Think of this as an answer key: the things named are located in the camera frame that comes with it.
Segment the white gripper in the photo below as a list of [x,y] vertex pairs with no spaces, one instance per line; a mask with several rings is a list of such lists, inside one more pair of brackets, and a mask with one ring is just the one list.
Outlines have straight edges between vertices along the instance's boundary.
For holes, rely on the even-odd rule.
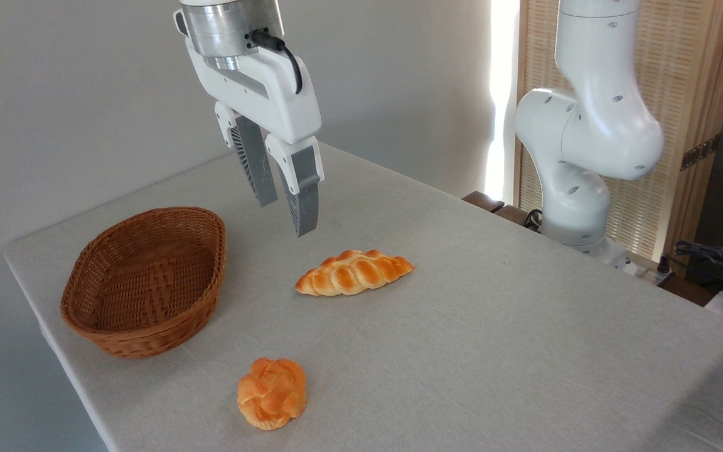
[[[266,146],[277,163],[297,236],[312,232],[318,226],[318,184],[324,180],[318,140],[312,136],[322,120],[303,61],[298,61],[303,86],[297,93],[292,62],[284,54],[261,48],[239,56],[237,70],[218,70],[206,64],[190,38],[185,44],[201,85],[218,100],[213,111],[223,139],[237,152],[259,205],[277,200]],[[272,133],[265,145],[259,126]]]

